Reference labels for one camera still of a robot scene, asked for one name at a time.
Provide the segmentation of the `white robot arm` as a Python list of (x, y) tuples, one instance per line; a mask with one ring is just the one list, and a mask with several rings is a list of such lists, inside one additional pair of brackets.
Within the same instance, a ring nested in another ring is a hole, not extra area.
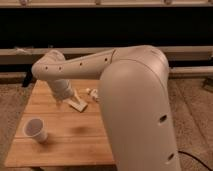
[(181, 171), (168, 96), (169, 64), (150, 45), (67, 60), (51, 50), (32, 66), (60, 100), (70, 79), (97, 79), (103, 124), (118, 171)]

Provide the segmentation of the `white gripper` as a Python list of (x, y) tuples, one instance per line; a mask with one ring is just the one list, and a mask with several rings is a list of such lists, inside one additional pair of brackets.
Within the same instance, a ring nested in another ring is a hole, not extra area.
[(88, 104), (82, 99), (70, 98), (74, 96), (74, 91), (71, 88), (70, 82), (66, 79), (53, 80), (48, 82), (53, 97), (56, 99), (56, 105), (61, 105), (62, 100), (78, 112), (83, 112)]

